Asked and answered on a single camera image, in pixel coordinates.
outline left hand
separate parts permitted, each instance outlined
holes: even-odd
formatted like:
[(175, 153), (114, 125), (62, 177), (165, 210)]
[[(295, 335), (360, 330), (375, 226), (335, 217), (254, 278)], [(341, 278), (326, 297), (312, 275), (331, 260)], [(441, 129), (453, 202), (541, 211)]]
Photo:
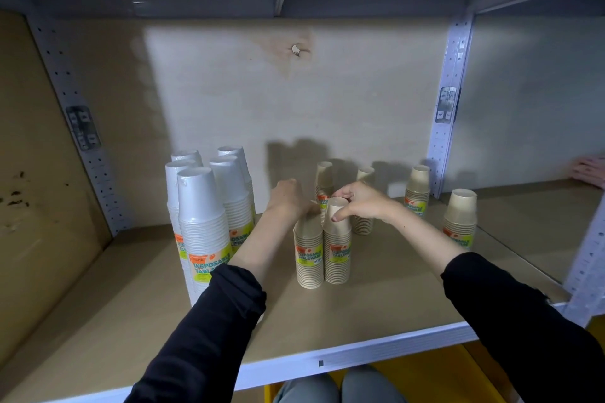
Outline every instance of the left hand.
[(271, 190), (267, 211), (279, 211), (292, 224), (305, 214), (320, 213), (320, 206), (306, 199), (302, 192), (302, 187), (297, 180), (280, 180), (277, 182), (277, 186)]

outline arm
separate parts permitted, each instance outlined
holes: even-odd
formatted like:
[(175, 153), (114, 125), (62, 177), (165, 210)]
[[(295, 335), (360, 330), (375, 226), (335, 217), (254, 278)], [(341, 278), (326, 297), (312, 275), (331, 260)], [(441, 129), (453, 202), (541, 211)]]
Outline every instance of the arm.
[(314, 204), (296, 180), (279, 182), (252, 234), (179, 323), (126, 402), (229, 403), (252, 330), (264, 312), (260, 283), (285, 233)]
[(525, 403), (605, 401), (605, 356), (590, 333), (538, 290), (479, 254), (466, 252), (401, 204), (356, 182), (335, 193), (351, 202), (334, 220), (358, 215), (393, 224), (435, 275)]

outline shelf board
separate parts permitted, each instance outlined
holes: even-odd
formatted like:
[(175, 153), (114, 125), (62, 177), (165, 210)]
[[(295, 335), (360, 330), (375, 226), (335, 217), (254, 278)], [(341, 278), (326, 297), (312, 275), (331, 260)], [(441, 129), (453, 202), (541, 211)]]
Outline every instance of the shelf board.
[(556, 180), (483, 188), (477, 195), (479, 227), (563, 283), (603, 191)]
[[(434, 201), (427, 219), (439, 226), (444, 211)], [(284, 240), (265, 287), (268, 309), (244, 357), (238, 388), (281, 381), (287, 373), (312, 374), (300, 363), (315, 357), (314, 351), (336, 357), (345, 349), (370, 350), (365, 356), (374, 361), (412, 350), (385, 351), (389, 338), (415, 341), (415, 352), (473, 339), (440, 282), (392, 227), (376, 222), (372, 235), (353, 237), (352, 248), (349, 282), (310, 291), (296, 281), (291, 236)], [(559, 285), (483, 231), (474, 250), (554, 303), (568, 300)], [(0, 398), (34, 403), (132, 385), (188, 307), (170, 227), (123, 232), (0, 372)], [(456, 336), (462, 330), (466, 336)], [(431, 342), (436, 333), (450, 332), (449, 339)]]

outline hand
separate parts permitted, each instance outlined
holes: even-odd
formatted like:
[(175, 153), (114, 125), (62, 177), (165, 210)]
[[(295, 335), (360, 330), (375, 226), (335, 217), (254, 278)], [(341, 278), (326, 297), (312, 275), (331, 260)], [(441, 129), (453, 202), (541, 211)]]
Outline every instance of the hand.
[(390, 209), (398, 203), (363, 182), (345, 185), (332, 196), (348, 199), (350, 203), (334, 214), (332, 220), (340, 222), (346, 217), (357, 215), (365, 219), (387, 221)]
[(318, 214), (320, 206), (306, 199), (302, 192), (297, 180), (280, 180), (271, 190), (267, 211), (277, 210), (281, 216), (287, 217), (293, 223), (309, 212)]

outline right hand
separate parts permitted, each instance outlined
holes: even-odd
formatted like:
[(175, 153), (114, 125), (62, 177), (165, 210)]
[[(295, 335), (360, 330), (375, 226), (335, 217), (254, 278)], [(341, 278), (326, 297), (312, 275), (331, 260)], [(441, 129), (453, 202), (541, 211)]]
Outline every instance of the right hand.
[(340, 222), (351, 215), (386, 221), (388, 211), (393, 208), (394, 204), (397, 204), (385, 194), (363, 182), (345, 185), (332, 196), (343, 197), (350, 201), (348, 205), (334, 214), (332, 217), (334, 222)]

